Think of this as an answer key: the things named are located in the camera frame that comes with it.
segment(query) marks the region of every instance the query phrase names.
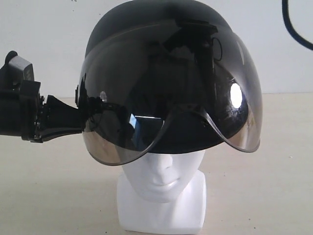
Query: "tabletop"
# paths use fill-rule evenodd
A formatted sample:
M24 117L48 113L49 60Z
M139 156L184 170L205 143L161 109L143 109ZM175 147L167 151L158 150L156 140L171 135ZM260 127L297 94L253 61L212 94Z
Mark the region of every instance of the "tabletop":
M261 146L206 151L207 235L313 234L313 94L265 94ZM64 99L73 103L73 99ZM0 137L0 234L137 235L120 228L116 182L81 135Z

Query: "black cable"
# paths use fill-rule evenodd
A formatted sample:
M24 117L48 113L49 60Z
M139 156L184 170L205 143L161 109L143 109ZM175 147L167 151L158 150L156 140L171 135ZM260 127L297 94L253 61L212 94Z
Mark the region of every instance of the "black cable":
M307 49L313 50L313 44L304 39L302 36L300 36L297 31L292 26L290 16L289 16L289 6L288 6L288 0L282 0L282 9L283 9L283 18L285 27L288 31L288 33L302 46L306 47Z

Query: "black helmet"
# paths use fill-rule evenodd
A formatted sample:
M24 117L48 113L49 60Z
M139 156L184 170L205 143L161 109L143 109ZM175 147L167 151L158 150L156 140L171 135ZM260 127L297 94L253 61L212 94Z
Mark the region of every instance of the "black helmet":
M134 0L104 15L76 98L87 149L106 165L222 142L254 152L260 143L252 58L223 17L195 0Z

